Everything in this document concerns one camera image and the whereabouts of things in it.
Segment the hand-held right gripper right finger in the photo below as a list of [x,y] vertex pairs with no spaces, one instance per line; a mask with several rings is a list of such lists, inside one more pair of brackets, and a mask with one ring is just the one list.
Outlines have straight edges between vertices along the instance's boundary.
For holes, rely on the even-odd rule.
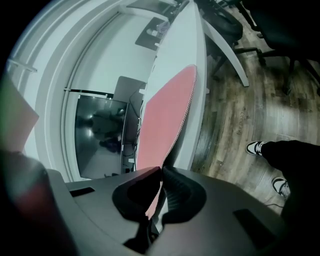
[[162,217],[163,223],[188,222],[204,207],[207,200],[205,189],[176,168],[165,166],[162,180],[168,204],[168,212]]

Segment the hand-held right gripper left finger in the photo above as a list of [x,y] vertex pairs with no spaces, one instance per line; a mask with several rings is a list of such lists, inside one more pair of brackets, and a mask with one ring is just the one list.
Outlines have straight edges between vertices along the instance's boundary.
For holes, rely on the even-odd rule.
[[112,201],[127,220],[143,222],[146,212],[161,188],[161,168],[148,167],[135,174],[139,176],[119,185],[112,193]]

